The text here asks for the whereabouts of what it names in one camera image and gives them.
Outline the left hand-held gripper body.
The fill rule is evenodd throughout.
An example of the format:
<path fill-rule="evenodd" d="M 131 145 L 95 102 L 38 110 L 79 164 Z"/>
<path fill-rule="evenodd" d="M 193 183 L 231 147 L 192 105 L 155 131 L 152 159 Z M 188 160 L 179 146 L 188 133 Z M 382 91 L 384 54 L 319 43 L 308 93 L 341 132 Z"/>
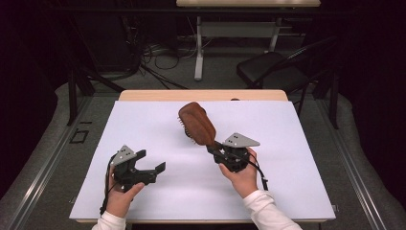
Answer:
<path fill-rule="evenodd" d="M 121 189 L 127 192 L 134 184 L 141 181 L 141 173 L 137 170 L 129 170 L 129 161 L 135 156 L 135 151 L 123 145 L 114 155 L 110 165 L 114 167 L 114 179 L 121 185 Z"/>

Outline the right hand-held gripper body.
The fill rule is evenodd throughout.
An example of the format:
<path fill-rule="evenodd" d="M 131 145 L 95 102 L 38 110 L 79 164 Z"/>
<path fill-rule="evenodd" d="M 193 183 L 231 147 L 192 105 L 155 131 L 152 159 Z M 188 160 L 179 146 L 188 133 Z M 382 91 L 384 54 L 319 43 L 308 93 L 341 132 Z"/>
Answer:
<path fill-rule="evenodd" d="M 259 146 L 259 142 L 240 133 L 233 133 L 223 143 L 222 156 L 215 160 L 217 164 L 223 164 L 230 172 L 237 173 L 244 170 L 250 162 L 248 149 Z"/>

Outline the brown wooden hairbrush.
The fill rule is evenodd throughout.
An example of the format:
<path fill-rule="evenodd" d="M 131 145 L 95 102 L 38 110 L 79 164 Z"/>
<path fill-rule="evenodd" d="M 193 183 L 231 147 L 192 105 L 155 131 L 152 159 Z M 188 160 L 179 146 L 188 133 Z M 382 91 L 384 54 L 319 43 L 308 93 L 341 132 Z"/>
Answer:
<path fill-rule="evenodd" d="M 184 105 L 178 111 L 178 117 L 186 134 L 200 146 L 213 146 L 216 130 L 206 114 L 205 109 L 197 102 Z"/>

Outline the person's right hand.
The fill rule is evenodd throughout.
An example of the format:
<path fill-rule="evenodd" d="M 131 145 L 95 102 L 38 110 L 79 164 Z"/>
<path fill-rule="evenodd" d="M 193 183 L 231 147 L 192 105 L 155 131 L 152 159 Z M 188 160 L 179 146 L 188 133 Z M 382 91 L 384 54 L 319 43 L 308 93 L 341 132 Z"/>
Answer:
<path fill-rule="evenodd" d="M 231 181 L 234 189 L 242 198 L 258 189 L 257 169 L 253 165 L 248 164 L 240 172 L 230 172 L 223 164 L 219 164 L 219 168 L 222 174 Z"/>

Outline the person's left hand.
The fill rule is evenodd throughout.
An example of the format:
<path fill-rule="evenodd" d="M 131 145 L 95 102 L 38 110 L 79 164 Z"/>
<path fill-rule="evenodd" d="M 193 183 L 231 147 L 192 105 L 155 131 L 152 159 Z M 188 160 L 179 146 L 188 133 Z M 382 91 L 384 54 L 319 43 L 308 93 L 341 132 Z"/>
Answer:
<path fill-rule="evenodd" d="M 124 193 L 115 181 L 113 174 L 114 167 L 111 167 L 108 175 L 106 212 L 115 217 L 124 219 L 133 198 L 144 189 L 145 184 L 143 182 L 137 183 Z"/>

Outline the black metal stand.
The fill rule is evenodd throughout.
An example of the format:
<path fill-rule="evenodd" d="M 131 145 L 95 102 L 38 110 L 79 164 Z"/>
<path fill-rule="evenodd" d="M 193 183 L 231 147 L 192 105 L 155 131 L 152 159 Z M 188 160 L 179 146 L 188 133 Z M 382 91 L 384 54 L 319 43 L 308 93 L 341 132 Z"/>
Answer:
<path fill-rule="evenodd" d="M 70 126 L 78 117 L 78 99 L 77 89 L 86 97 L 91 97 L 96 90 L 91 83 L 91 79 L 96 80 L 103 85 L 113 89 L 116 92 L 123 92 L 124 88 L 118 84 L 106 79 L 99 73 L 87 68 L 80 67 L 78 70 L 72 70 L 68 75 L 68 94 L 69 94 L 69 120 L 67 125 Z"/>
<path fill-rule="evenodd" d="M 337 124 L 337 104 L 339 93 L 338 86 L 339 86 L 338 74 L 335 73 L 334 71 L 328 71 L 320 77 L 313 91 L 313 97 L 315 99 L 324 99 L 327 95 L 329 95 L 328 119 L 335 129 L 338 129 Z"/>

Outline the black folding chair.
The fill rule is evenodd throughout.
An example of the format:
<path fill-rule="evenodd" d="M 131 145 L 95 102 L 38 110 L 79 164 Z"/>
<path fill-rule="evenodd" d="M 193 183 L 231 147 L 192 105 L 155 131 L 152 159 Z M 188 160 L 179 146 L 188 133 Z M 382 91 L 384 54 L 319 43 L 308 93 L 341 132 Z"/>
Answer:
<path fill-rule="evenodd" d="M 286 95 L 301 91 L 295 102 L 301 114 L 307 87 L 329 71 L 326 61 L 336 43 L 337 37 L 331 36 L 286 57 L 277 52 L 252 57 L 237 65 L 237 75 L 249 89 L 280 89 Z"/>

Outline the dark cabinet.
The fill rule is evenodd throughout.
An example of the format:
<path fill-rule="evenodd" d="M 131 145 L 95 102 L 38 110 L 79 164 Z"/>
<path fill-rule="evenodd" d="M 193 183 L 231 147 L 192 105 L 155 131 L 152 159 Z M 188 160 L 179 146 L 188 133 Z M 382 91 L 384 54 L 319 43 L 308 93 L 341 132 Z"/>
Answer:
<path fill-rule="evenodd" d="M 85 14 L 77 15 L 76 21 L 98 71 L 124 72 L 131 68 L 131 54 L 118 16 Z"/>

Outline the white-legged desk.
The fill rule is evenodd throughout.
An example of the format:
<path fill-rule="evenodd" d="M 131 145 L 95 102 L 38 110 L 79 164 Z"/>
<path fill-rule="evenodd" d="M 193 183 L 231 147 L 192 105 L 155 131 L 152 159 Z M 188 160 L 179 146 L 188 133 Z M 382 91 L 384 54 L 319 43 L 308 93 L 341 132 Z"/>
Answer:
<path fill-rule="evenodd" d="M 176 0 L 176 6 L 186 9 L 197 8 L 208 10 L 214 8 L 231 8 L 232 10 L 252 9 L 308 9 L 318 8 L 320 0 Z M 267 19 L 260 22 L 249 22 L 246 16 L 239 22 L 221 21 L 208 22 L 201 16 L 196 17 L 196 63 L 194 79 L 201 81 L 203 77 L 203 45 L 202 38 L 206 37 L 268 37 L 271 39 L 269 51 L 276 46 L 281 27 L 281 18 Z"/>

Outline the black horizontal bar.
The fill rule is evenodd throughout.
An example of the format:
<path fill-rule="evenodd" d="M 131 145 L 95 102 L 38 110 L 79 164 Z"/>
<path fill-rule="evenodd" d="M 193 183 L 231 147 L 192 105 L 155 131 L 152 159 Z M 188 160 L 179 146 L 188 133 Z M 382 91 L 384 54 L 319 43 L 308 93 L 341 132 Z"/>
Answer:
<path fill-rule="evenodd" d="M 49 8 L 50 12 L 67 13 L 117 13 L 117 14 L 165 14 L 165 15 L 237 15 L 237 14 L 275 14 L 275 15 L 299 15 L 299 16 L 325 16 L 338 13 L 337 11 L 320 11 L 317 9 L 304 10 L 240 10 L 240 9 L 85 9 L 85 8 Z"/>

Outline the metal floor rail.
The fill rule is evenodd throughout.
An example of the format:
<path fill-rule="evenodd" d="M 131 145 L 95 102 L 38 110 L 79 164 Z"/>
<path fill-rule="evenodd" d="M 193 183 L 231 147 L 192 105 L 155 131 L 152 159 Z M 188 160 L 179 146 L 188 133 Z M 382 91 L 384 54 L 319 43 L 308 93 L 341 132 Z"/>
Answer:
<path fill-rule="evenodd" d="M 340 130 L 336 129 L 329 119 L 329 109 L 327 107 L 327 103 L 324 101 L 317 101 L 316 104 L 322 112 L 322 117 L 327 125 L 328 132 L 337 148 L 346 174 L 349 177 L 351 186 L 355 191 L 357 199 L 365 213 L 366 218 L 368 219 L 372 230 L 387 230 L 386 224 L 380 216 L 372 199 L 372 195 L 362 179 L 360 172 L 356 168 L 352 157 L 350 156 L 349 149 L 345 144 Z"/>
<path fill-rule="evenodd" d="M 80 100 L 79 115 L 66 124 L 61 103 L 22 173 L 0 200 L 0 230 L 88 230 L 70 218 L 97 140 L 89 111 L 94 100 Z"/>

